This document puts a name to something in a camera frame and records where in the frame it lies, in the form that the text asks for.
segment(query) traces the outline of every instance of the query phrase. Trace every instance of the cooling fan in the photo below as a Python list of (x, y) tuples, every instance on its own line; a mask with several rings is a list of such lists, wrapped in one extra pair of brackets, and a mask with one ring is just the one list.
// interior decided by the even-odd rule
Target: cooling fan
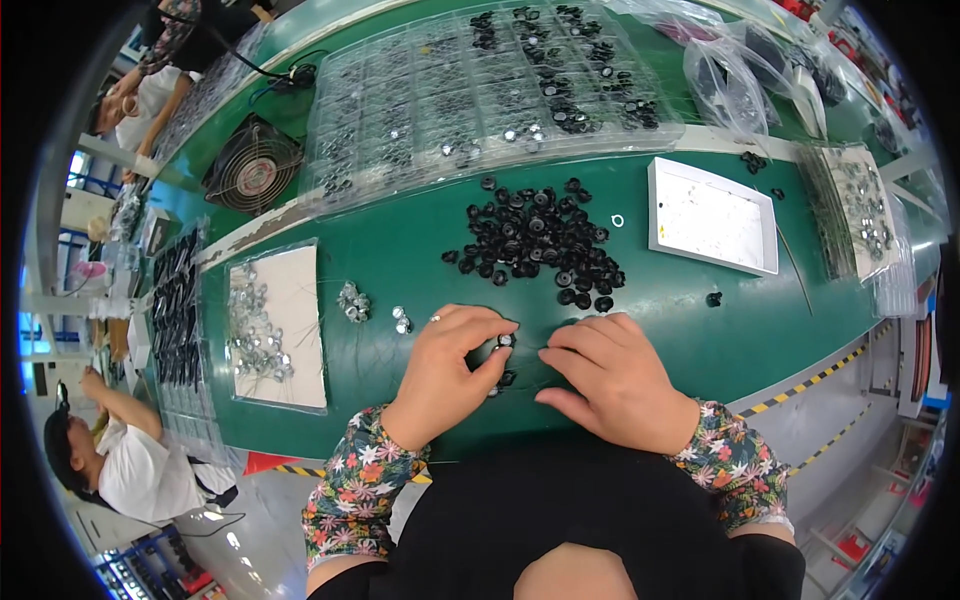
[(297, 142), (251, 117), (227, 140), (206, 172), (206, 200), (259, 216), (293, 180), (302, 160)]

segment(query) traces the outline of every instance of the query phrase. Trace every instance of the clear plastic tray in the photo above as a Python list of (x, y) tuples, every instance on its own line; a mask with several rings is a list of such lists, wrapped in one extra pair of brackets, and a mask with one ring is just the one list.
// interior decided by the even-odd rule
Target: clear plastic tray
[[(521, 7), (540, 13), (533, 33), (515, 17)], [(333, 53), (318, 78), (300, 180), (318, 215), (525, 161), (669, 151), (684, 132), (653, 70), (591, 3), (494, 3), (413, 21)], [(652, 121), (628, 108), (637, 100), (656, 101)]]

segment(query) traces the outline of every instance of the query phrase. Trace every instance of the white shirt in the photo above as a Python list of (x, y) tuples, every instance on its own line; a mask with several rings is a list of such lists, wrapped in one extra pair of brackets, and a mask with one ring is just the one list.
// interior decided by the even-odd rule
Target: white shirt
[(110, 420), (97, 453), (107, 455), (100, 496), (121, 515), (143, 521), (166, 520), (202, 507), (207, 494), (195, 475), (218, 494), (236, 483), (230, 469), (190, 465), (178, 446), (162, 444), (120, 420)]
[[(117, 143), (121, 148), (130, 152), (137, 151), (140, 142), (153, 125), (154, 119), (174, 93), (180, 73), (177, 67), (168, 64), (153, 75), (143, 78), (136, 89), (136, 105), (140, 110), (139, 113), (136, 116), (124, 117), (114, 128)], [(187, 75), (195, 82), (201, 77), (199, 73), (194, 72)]]

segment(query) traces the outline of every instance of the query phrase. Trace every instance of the black hair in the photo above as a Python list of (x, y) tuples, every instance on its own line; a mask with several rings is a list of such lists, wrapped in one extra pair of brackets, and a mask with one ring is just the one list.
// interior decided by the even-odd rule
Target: black hair
[(97, 131), (97, 123), (100, 121), (100, 108), (104, 104), (104, 98), (107, 96), (106, 92), (100, 92), (97, 94), (97, 99), (94, 101), (93, 106), (90, 108), (90, 113), (86, 116), (86, 123), (84, 124), (84, 133), (87, 135), (99, 135), (100, 132)]
[(50, 417), (47, 417), (47, 422), (43, 425), (43, 448), (46, 451), (47, 463), (60, 484), (78, 498), (84, 502), (98, 504), (113, 511), (113, 507), (107, 504), (98, 492), (87, 490), (84, 474), (74, 470), (73, 466), (70, 465), (73, 448), (70, 447), (70, 440), (66, 435), (70, 428), (70, 403), (65, 396), (66, 394), (58, 404), (57, 410)]

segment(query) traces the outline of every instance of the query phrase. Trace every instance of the white tray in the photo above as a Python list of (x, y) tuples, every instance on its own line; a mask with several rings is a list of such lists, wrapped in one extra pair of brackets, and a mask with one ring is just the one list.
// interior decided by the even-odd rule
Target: white tray
[(650, 250), (758, 276), (777, 274), (777, 221), (769, 196), (660, 157), (647, 173)]

